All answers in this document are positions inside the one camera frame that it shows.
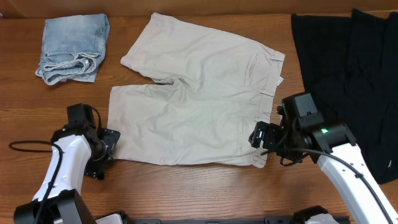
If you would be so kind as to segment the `beige shorts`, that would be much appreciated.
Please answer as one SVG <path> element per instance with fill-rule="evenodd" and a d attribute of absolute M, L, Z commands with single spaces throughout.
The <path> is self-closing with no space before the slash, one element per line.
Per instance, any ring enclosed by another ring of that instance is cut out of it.
<path fill-rule="evenodd" d="M 115 158 L 264 167 L 249 136 L 271 118 L 284 59 L 255 40 L 154 13 L 121 59 L 152 84 L 110 93 L 108 128 L 121 134 Z"/>

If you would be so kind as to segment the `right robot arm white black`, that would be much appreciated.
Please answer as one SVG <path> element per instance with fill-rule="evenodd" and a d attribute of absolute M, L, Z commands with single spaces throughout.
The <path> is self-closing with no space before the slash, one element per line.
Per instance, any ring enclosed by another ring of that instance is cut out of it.
<path fill-rule="evenodd" d="M 326 122 L 310 93 L 284 98 L 277 112 L 280 124 L 257 122 L 249 136 L 253 148 L 264 155 L 274 152 L 290 165 L 309 156 L 333 183 L 356 223 L 397 223 L 397 212 L 345 123 Z"/>

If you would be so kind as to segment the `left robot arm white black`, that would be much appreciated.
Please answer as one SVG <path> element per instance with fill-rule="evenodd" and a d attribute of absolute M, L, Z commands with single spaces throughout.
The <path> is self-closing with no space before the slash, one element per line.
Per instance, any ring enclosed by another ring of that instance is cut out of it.
<path fill-rule="evenodd" d="M 85 175 L 105 177 L 106 162 L 120 137 L 118 131 L 102 128 L 94 118 L 98 114 L 86 104 L 67 108 L 68 123 L 47 143 L 52 158 L 45 179 L 32 201 L 16 208 L 14 223 L 128 223 L 123 212 L 95 219 L 80 195 Z"/>

